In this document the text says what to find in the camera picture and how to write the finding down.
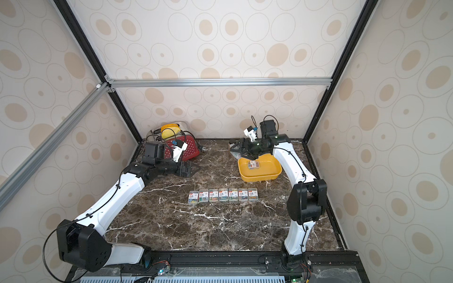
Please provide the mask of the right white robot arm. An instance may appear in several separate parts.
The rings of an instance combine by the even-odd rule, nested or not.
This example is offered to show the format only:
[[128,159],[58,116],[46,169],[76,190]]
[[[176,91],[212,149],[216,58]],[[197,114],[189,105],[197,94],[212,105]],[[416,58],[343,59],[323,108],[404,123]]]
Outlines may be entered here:
[[283,247],[285,255],[290,258],[306,252],[310,232],[327,207],[327,184],[304,166],[291,139],[286,134],[280,134],[278,127],[275,120],[264,119],[260,123],[260,138],[250,126],[245,130],[245,138],[229,141],[229,148],[233,156],[248,160],[271,154],[289,178],[293,186],[287,200],[291,224]]

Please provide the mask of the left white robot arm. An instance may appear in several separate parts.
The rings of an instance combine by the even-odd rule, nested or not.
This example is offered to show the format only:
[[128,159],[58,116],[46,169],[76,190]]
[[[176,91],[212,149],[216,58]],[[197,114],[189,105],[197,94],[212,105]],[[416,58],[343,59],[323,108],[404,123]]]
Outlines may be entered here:
[[88,272],[122,264],[148,270],[152,265],[149,247],[112,244],[107,242],[105,234],[126,204],[155,179],[166,175],[192,176],[193,164],[183,160],[187,148],[182,140],[175,140],[171,145],[146,143],[142,160],[126,166],[102,198],[75,220],[65,219],[58,225],[55,231],[59,258]]

